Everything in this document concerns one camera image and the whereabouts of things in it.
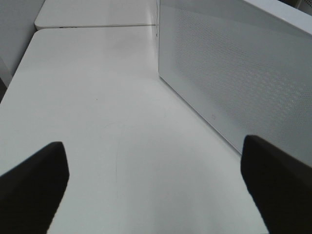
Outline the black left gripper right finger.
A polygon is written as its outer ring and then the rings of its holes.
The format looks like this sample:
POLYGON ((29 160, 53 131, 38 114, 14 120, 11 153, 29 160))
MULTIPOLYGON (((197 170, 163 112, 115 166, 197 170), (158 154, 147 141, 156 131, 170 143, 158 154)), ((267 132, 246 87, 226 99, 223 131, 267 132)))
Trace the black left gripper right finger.
POLYGON ((247 135, 240 171, 268 232, 312 232, 312 169, 266 140, 247 135))

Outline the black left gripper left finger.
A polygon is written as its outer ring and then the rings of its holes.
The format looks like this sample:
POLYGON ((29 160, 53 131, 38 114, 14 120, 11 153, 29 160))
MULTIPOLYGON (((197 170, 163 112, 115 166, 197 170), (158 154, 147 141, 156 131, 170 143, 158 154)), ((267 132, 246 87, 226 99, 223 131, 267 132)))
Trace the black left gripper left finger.
POLYGON ((51 142, 0 177, 0 232, 45 234, 64 196, 69 167, 62 142, 51 142))

